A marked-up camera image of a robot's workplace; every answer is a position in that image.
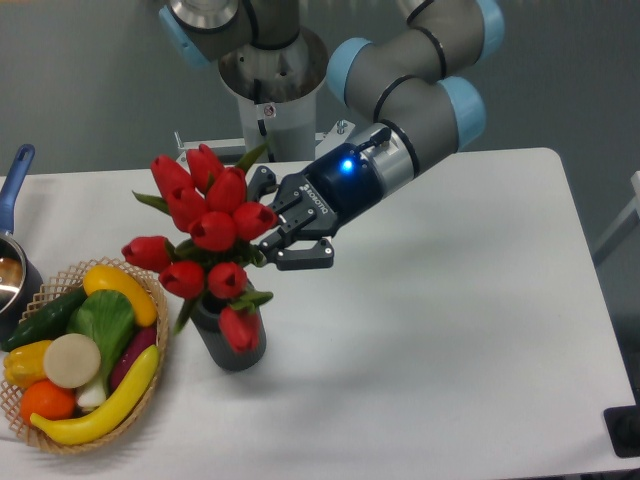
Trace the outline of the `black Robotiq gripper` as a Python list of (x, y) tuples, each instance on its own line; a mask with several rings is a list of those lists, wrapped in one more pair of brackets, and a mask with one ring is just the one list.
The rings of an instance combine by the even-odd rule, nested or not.
[[(247, 200), (260, 202), (276, 193), (271, 208), (279, 217), (277, 233), (281, 239), (258, 244), (268, 263), (279, 271), (333, 266), (334, 248), (322, 237), (335, 235), (383, 198), (382, 182), (370, 160), (375, 146), (372, 142), (344, 143), (303, 170), (285, 176), (280, 186), (270, 168), (256, 169), (247, 185)], [(300, 240), (318, 241), (306, 249), (281, 247)]]

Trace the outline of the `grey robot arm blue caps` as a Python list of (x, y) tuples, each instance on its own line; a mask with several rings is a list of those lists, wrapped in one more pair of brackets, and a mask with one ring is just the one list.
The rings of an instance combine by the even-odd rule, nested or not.
[(160, 21), (191, 65), (216, 64), (235, 96), (244, 143), (267, 162), (301, 160), (277, 179), (249, 183), (271, 195), (276, 231), (261, 263), (328, 268), (337, 231), (478, 136), (486, 110), (459, 71), (493, 54), (505, 24), (494, 1), (403, 1), (406, 30), (328, 52), (300, 23), (295, 1), (168, 1)]

